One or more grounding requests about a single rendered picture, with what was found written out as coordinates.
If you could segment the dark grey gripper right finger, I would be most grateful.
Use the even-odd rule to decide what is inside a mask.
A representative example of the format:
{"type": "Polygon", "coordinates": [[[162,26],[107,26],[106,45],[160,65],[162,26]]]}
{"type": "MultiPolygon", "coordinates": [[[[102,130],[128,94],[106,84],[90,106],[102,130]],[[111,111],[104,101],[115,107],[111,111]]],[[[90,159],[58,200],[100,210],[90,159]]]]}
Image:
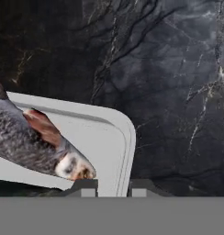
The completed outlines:
{"type": "Polygon", "coordinates": [[[169,197],[172,194],[158,188],[150,179],[131,179],[129,181],[128,196],[130,197],[169,197]]]}

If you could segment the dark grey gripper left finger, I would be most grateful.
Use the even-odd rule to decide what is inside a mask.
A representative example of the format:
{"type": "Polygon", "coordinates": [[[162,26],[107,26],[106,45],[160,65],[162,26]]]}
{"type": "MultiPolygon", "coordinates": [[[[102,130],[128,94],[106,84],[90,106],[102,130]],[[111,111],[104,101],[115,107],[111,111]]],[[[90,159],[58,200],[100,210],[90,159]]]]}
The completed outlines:
{"type": "Polygon", "coordinates": [[[97,180],[76,180],[73,186],[60,193],[60,196],[97,197],[97,180]]]}

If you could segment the grey fish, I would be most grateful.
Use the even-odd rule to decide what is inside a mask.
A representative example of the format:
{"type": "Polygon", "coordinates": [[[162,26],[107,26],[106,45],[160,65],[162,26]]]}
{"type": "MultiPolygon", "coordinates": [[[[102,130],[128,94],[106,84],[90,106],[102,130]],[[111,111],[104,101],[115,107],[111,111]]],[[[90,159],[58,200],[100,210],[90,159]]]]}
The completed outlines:
{"type": "Polygon", "coordinates": [[[75,181],[94,179],[95,167],[43,112],[22,110],[0,83],[0,157],[32,171],[75,181]]]}

